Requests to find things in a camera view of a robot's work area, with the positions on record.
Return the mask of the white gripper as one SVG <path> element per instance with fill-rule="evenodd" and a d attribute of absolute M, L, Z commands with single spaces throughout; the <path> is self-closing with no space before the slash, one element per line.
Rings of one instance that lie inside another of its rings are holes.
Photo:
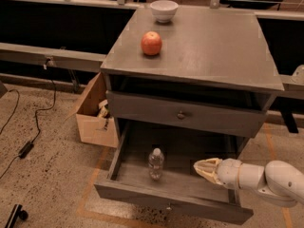
<path fill-rule="evenodd" d="M 200 176 L 213 184 L 223 185 L 227 189 L 238 190 L 238 172 L 241 165 L 242 162 L 239 160 L 211 158 L 196 161 L 194 168 Z"/>

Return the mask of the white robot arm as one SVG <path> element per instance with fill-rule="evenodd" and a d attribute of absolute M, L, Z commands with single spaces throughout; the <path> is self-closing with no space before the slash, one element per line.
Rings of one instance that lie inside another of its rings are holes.
<path fill-rule="evenodd" d="M 196 161 L 195 171 L 206 180 L 231 190 L 250 190 L 263 200 L 281 207 L 304 204 L 304 174 L 285 161 L 265 166 L 235 159 Z"/>

